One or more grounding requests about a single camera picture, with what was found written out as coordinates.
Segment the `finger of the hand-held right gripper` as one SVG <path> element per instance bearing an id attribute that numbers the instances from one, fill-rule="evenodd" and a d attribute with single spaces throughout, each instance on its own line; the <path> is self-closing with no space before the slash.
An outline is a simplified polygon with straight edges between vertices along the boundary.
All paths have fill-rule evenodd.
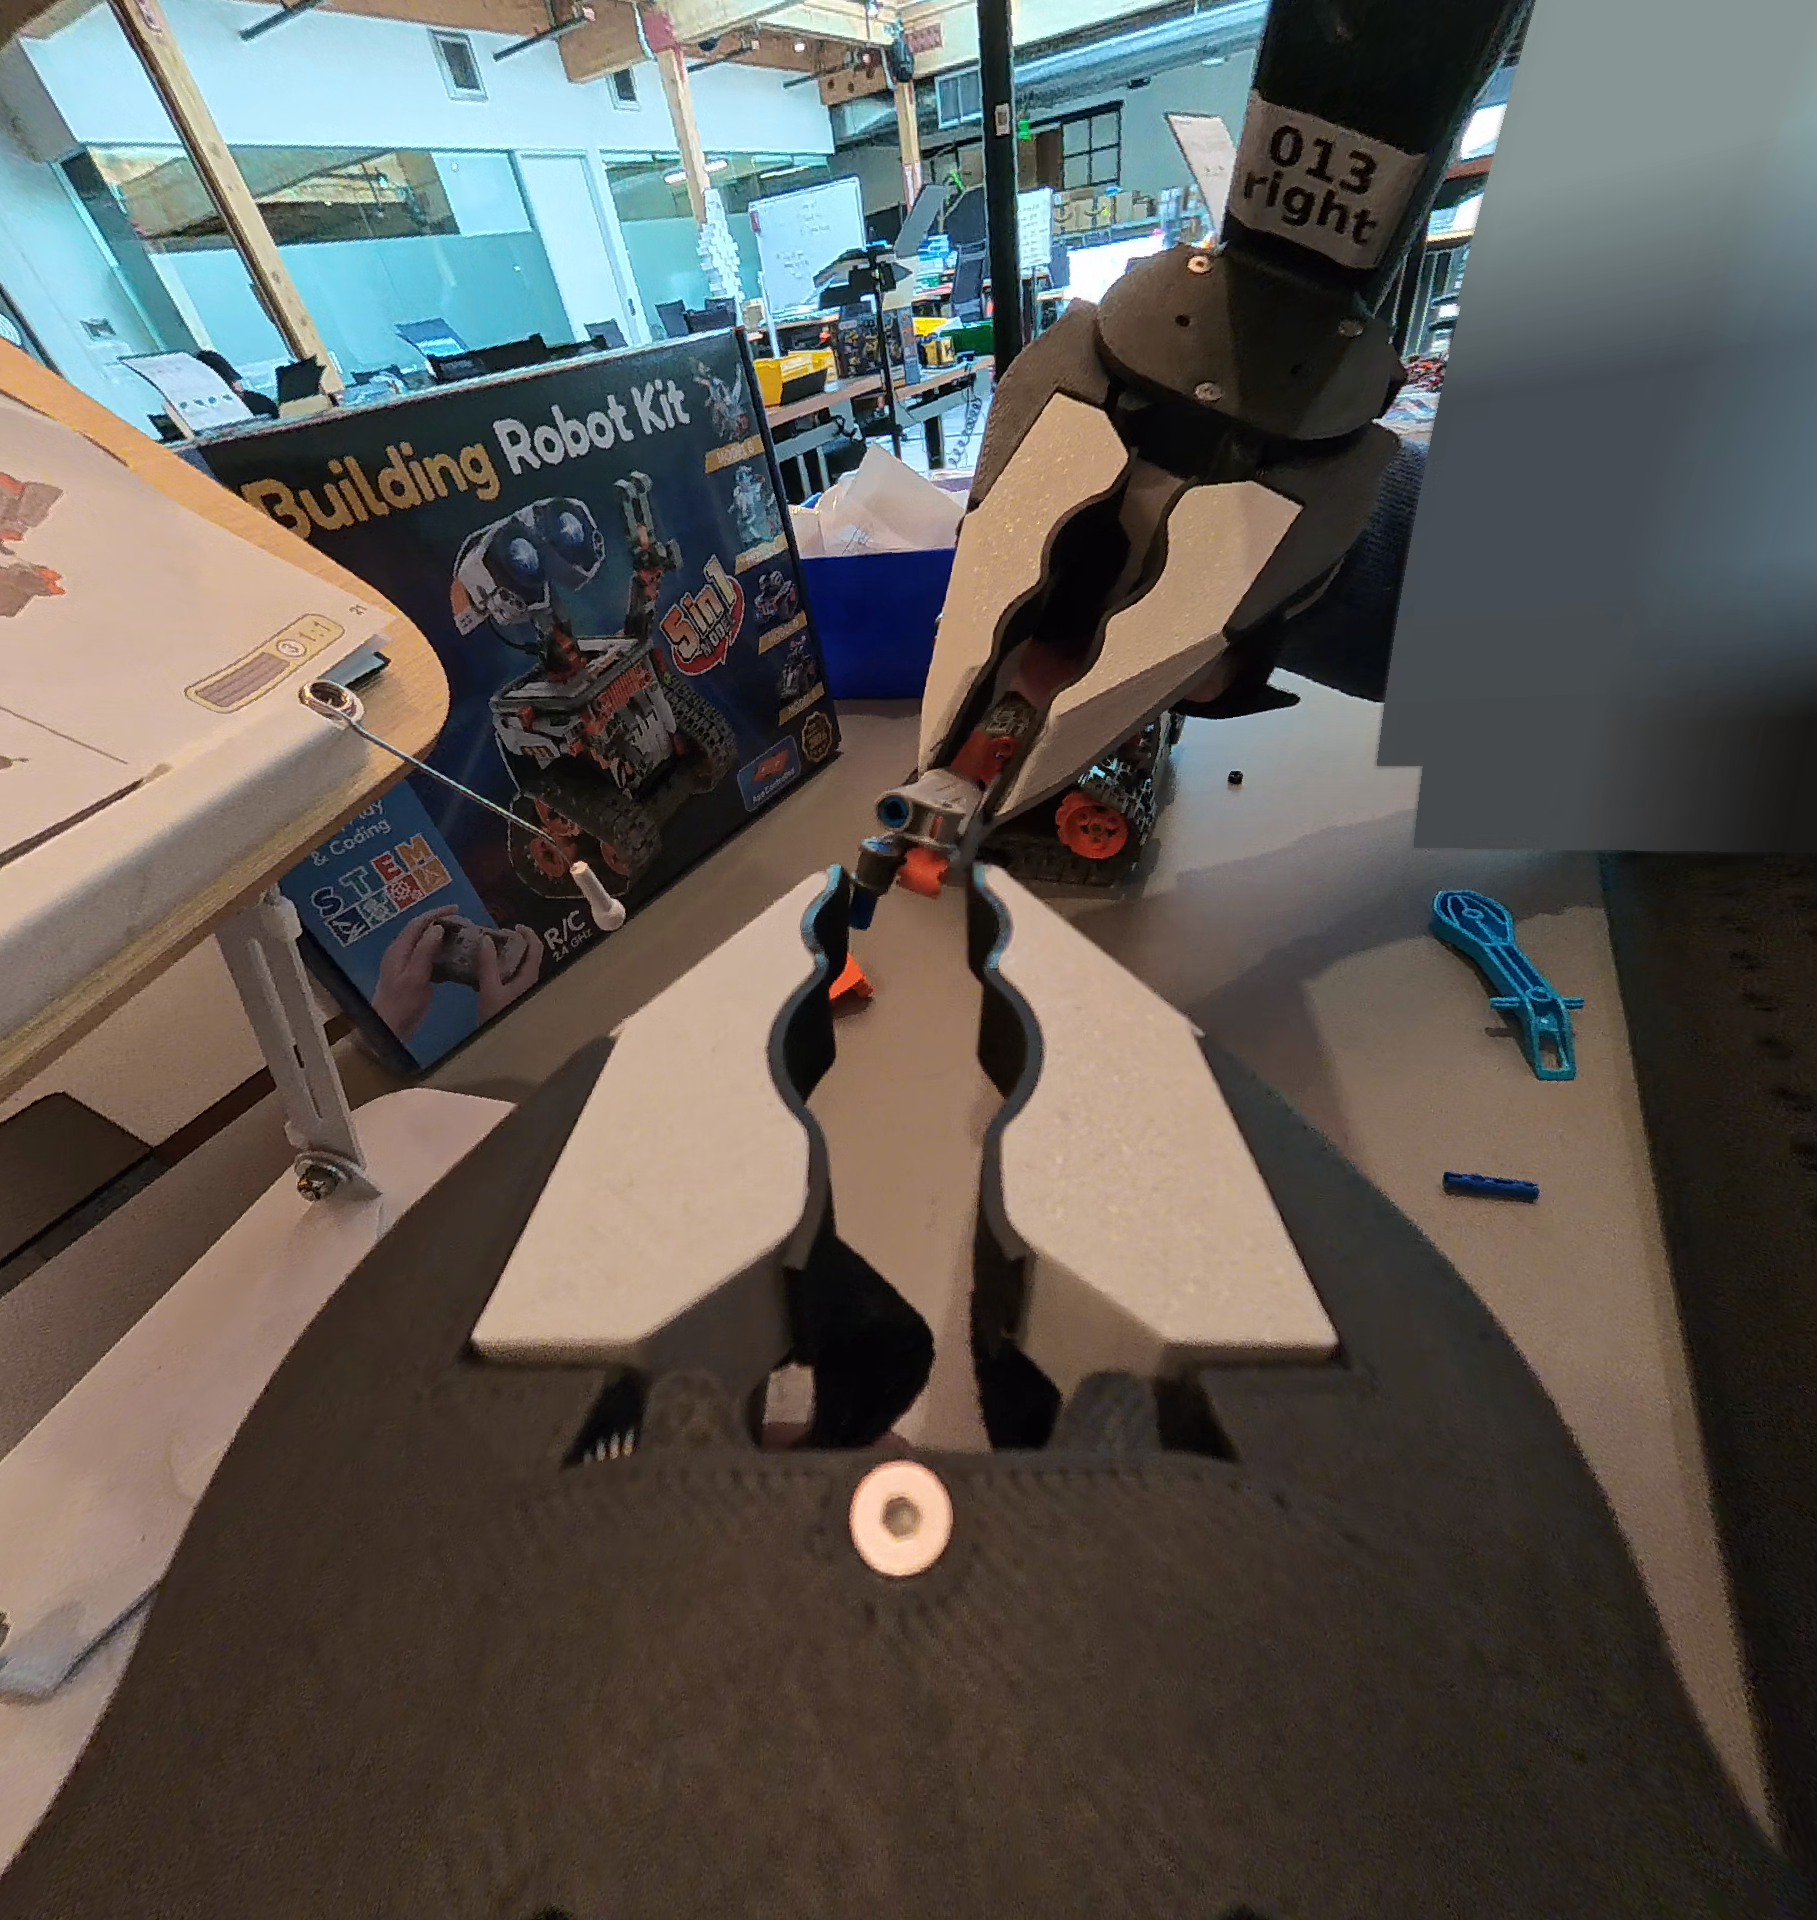
<path id="1" fill-rule="evenodd" d="M 1165 522 L 1158 575 L 1103 619 L 1087 667 L 1056 693 L 994 817 L 1041 802 L 1169 707 L 1219 654 L 1229 613 L 1298 513 L 1261 483 L 1183 492 Z"/>
<path id="2" fill-rule="evenodd" d="M 1101 665 L 1101 632 L 1132 592 L 1126 472 L 1111 417 L 1059 394 L 964 514 L 922 695 L 919 781 L 950 781 L 1022 636 L 1078 642 L 1080 675 L 1056 689 L 1008 786 L 1062 786 L 1134 731 L 1126 679 Z"/>

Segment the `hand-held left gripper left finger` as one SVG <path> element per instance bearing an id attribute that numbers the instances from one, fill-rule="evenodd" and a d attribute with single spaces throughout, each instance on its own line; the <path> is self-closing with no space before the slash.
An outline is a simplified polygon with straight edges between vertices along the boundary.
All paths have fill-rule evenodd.
<path id="1" fill-rule="evenodd" d="M 810 875 L 611 1036 L 472 1349 L 631 1374 L 770 1374 L 823 1222 L 823 1147 L 779 1044 L 836 962 Z"/>

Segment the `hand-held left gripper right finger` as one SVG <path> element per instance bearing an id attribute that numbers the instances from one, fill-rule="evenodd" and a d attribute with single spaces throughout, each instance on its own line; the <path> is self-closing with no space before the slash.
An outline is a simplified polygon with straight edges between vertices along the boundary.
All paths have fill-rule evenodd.
<path id="1" fill-rule="evenodd" d="M 1321 1363 L 1339 1336 L 1204 1044 L 1004 870 L 969 876 L 983 1138 L 971 1322 L 1062 1398 L 1096 1374 Z"/>

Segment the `grey cylinder assembly orange connector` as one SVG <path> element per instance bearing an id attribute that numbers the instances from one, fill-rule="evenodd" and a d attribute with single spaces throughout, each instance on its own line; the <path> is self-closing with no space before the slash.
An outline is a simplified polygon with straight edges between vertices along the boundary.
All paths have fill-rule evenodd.
<path id="1" fill-rule="evenodd" d="M 944 763 L 878 796 L 873 818 L 905 842 L 955 848 L 1037 730 L 1041 710 L 1018 693 L 1004 693 Z"/>

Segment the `white paper sheets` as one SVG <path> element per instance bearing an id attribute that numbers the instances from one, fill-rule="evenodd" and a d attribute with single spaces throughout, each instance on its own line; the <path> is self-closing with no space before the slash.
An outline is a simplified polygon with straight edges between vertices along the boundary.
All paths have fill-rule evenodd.
<path id="1" fill-rule="evenodd" d="M 938 553 L 955 547 L 965 494 L 932 483 L 878 444 L 816 501 L 791 510 L 799 561 L 845 561 L 870 553 Z"/>

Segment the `blue storage bin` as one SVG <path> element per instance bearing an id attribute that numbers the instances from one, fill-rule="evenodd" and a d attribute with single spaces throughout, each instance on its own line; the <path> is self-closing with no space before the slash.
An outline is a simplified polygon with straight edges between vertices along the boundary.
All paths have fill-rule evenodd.
<path id="1" fill-rule="evenodd" d="M 839 706 L 922 700 L 950 564 L 953 550 L 799 561 L 823 683 Z"/>

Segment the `toy tracked robot orange wheels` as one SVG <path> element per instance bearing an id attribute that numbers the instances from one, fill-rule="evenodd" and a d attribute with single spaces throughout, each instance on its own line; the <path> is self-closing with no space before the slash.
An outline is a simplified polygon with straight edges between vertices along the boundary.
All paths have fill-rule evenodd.
<path id="1" fill-rule="evenodd" d="M 1000 864 L 1026 885 L 1120 888 L 1134 875 L 1173 796 L 1179 733 L 1179 712 L 1157 715 L 1087 763 L 1062 796 L 990 830 L 983 862 Z"/>

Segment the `black pole ribbed disc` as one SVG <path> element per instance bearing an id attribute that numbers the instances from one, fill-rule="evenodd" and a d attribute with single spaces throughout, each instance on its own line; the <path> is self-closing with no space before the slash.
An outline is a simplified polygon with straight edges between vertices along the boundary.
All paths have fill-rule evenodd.
<path id="1" fill-rule="evenodd" d="M 983 90 L 993 378 L 1000 381 L 1022 351 L 1013 2 L 979 0 L 975 16 Z"/>

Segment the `whiteboard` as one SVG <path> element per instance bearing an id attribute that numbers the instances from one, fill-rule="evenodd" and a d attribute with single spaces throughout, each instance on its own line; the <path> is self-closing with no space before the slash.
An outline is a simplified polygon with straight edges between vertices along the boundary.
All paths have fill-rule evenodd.
<path id="1" fill-rule="evenodd" d="M 869 242 L 860 180 L 823 180 L 749 203 L 763 303 L 770 318 L 814 312 L 819 275 Z"/>

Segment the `turquoise plastic tool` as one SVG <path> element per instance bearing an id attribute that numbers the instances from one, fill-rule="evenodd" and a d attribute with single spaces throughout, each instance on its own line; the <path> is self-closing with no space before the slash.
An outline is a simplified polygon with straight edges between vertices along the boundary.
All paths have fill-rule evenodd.
<path id="1" fill-rule="evenodd" d="M 1568 1017 L 1586 1000 L 1550 988 L 1523 953 L 1509 909 L 1475 891 L 1442 891 L 1429 906 L 1429 933 L 1488 984 L 1488 1008 L 1509 1021 L 1536 1079 L 1573 1079 Z"/>

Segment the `dark blue robot kit box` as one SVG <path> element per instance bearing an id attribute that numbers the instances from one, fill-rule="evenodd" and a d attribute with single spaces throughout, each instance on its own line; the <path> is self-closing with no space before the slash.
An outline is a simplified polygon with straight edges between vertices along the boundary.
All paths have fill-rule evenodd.
<path id="1" fill-rule="evenodd" d="M 301 951 L 416 1072 L 839 749 L 749 349 L 713 331 L 258 424 L 206 471 L 398 608 L 449 712 L 280 879 Z"/>

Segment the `dark textured mat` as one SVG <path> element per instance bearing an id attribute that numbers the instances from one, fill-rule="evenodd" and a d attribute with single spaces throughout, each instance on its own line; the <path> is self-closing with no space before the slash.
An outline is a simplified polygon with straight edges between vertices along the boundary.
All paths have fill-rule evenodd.
<path id="1" fill-rule="evenodd" d="M 1767 1789 L 1817 1893 L 1817 856 L 1601 876 Z"/>

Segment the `wooden support post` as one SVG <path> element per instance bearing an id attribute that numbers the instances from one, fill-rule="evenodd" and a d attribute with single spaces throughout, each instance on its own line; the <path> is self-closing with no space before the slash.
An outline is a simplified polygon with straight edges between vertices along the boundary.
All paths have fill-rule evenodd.
<path id="1" fill-rule="evenodd" d="M 343 394 L 343 378 L 330 356 L 322 332 L 309 314 L 283 253 L 267 228 L 260 208 L 226 147 L 206 97 L 182 55 L 160 2 L 110 2 L 110 13 L 148 82 L 156 90 L 182 147 L 207 192 L 238 255 L 248 273 L 255 299 L 272 318 L 293 360 L 313 362 L 320 391 L 330 398 Z"/>

